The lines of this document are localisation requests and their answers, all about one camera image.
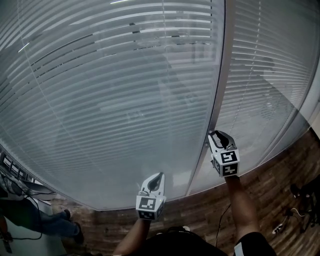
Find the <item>shoe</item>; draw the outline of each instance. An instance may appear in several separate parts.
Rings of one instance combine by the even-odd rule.
[[[65,209],[64,212],[66,213],[66,219],[70,220],[70,218],[71,218],[70,211],[68,209]]]
[[[296,184],[292,184],[290,186],[290,191],[291,193],[293,194],[294,198],[297,198],[300,196],[299,192],[300,192],[300,189],[297,187]]]
[[[84,234],[82,233],[81,231],[81,226],[79,223],[75,222],[74,224],[76,224],[79,228],[79,233],[77,235],[75,235],[73,237],[74,241],[76,242],[76,244],[78,245],[82,245],[85,241],[85,237],[84,237]]]

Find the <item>cable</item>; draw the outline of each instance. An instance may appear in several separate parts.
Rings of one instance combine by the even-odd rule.
[[[292,208],[290,211],[292,211],[292,210],[296,210],[296,213],[299,214],[300,217],[306,216],[306,215],[300,215],[300,213],[298,212],[298,210],[296,208]]]
[[[38,203],[36,202],[36,200],[34,200],[28,193],[26,193],[26,192],[18,185],[18,183],[17,183],[16,181],[14,181],[14,180],[10,179],[9,177],[3,175],[2,173],[1,173],[0,175],[1,175],[2,178],[7,178],[8,180],[10,180],[10,181],[13,182],[14,184],[16,184],[16,185],[18,186],[18,188],[21,189],[21,191],[22,191],[23,193],[25,193],[25,195],[27,196],[27,198],[29,197],[29,198],[31,198],[31,199],[34,201],[34,203],[36,204],[36,207],[37,207],[37,209],[38,209],[38,218],[39,218],[39,223],[40,223],[40,236],[37,237],[37,238],[29,238],[29,237],[19,238],[19,237],[12,237],[12,239],[13,239],[13,240],[39,240],[39,239],[41,239],[41,238],[42,238],[42,234],[43,234],[43,227],[42,227],[42,220],[41,220],[41,216],[40,216],[39,204],[38,204]],[[7,186],[6,182],[4,182],[4,184],[5,184],[5,187],[6,187],[6,189],[8,190],[8,192],[11,193],[10,190],[8,189],[8,186]],[[15,193],[15,192],[14,192],[14,193],[11,193],[11,194],[14,194],[14,195],[16,195],[16,196],[22,196],[22,195],[20,195],[20,194]]]
[[[298,217],[297,217],[297,216],[292,215],[292,217],[295,217],[295,218],[296,218],[296,220],[298,221],[298,223],[300,223],[300,220],[298,219]]]
[[[50,192],[50,193],[36,193],[36,194],[30,194],[30,196],[38,196],[38,195],[53,195],[56,192]]]
[[[230,208],[231,204],[229,204],[229,206],[224,210],[224,212],[221,214],[220,217],[220,221],[219,221],[219,227],[218,227],[218,232],[216,233],[216,237],[215,237],[215,247],[217,247],[218,244],[218,235],[219,235],[219,231],[220,231],[220,226],[221,226],[221,220],[222,217],[224,216],[224,214],[227,212],[227,210]]]

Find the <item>hand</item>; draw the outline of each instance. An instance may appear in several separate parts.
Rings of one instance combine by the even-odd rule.
[[[10,232],[2,233],[1,235],[2,235],[2,239],[7,241],[7,242],[9,242],[9,243],[14,241],[12,236],[11,236],[11,234],[10,234]]]

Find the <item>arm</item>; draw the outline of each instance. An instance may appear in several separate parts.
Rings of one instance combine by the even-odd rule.
[[[260,232],[256,207],[242,187],[239,177],[226,177],[225,181],[229,190],[237,241],[251,232]]]
[[[0,232],[2,234],[8,233],[8,226],[5,216],[0,216]]]
[[[8,232],[8,225],[6,218],[3,215],[0,215],[0,233],[2,235],[2,239],[8,242],[12,242],[13,239],[11,234]]]
[[[129,255],[139,249],[147,238],[151,221],[138,219],[115,248],[113,255]]]

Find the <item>wooden floor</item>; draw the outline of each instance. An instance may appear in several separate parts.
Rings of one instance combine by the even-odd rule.
[[[290,184],[301,187],[319,174],[320,143],[314,133],[308,131],[276,158],[241,177],[255,202],[261,232],[278,256],[315,256],[319,252],[320,226],[309,227],[300,234],[298,218],[291,217],[283,233],[272,234],[272,230],[283,221],[286,209],[299,206],[299,200],[290,193]],[[172,226],[187,225],[208,243],[215,244],[220,216],[229,203],[225,185],[168,202],[160,220],[151,224],[149,235]],[[97,212],[63,199],[55,199],[52,207],[54,212],[69,209],[73,220],[82,226],[83,247],[75,245],[71,239],[63,240],[69,253],[112,255],[137,219],[134,209]],[[221,222],[217,247],[233,255],[235,242],[235,227],[229,209]]]

